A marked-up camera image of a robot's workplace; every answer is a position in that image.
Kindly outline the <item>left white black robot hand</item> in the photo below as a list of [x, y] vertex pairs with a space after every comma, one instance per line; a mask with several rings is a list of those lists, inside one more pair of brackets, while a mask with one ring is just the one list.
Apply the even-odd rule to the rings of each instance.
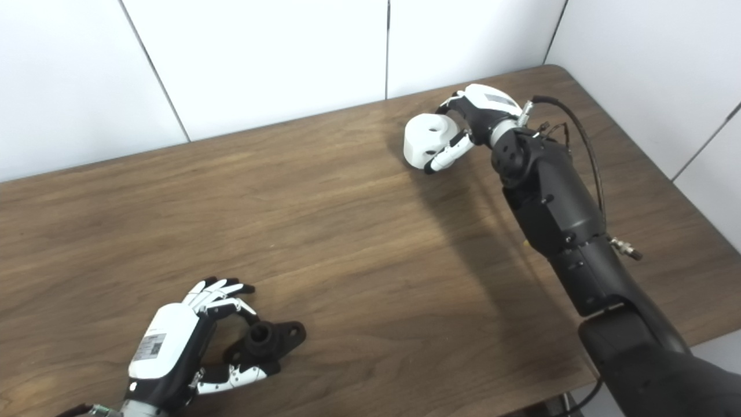
[[280, 372], [278, 361], [202, 364], [217, 322], [237, 314], [249, 325], [258, 314], [241, 298], [255, 291], [237, 278], [209, 277], [182, 301], [160, 307], [128, 366], [124, 416], [172, 416], [196, 397], [252, 385]]

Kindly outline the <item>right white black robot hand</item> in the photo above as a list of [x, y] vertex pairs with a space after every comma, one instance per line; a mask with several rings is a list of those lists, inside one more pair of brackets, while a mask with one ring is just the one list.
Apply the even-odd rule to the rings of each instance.
[[524, 115], [521, 106], [507, 93], [476, 83], [453, 93], [434, 114], [447, 115], [450, 111], [463, 117], [468, 127], [453, 135], [448, 144], [424, 165], [426, 174], [449, 168], [474, 146], [492, 148], [506, 132], [522, 127]]

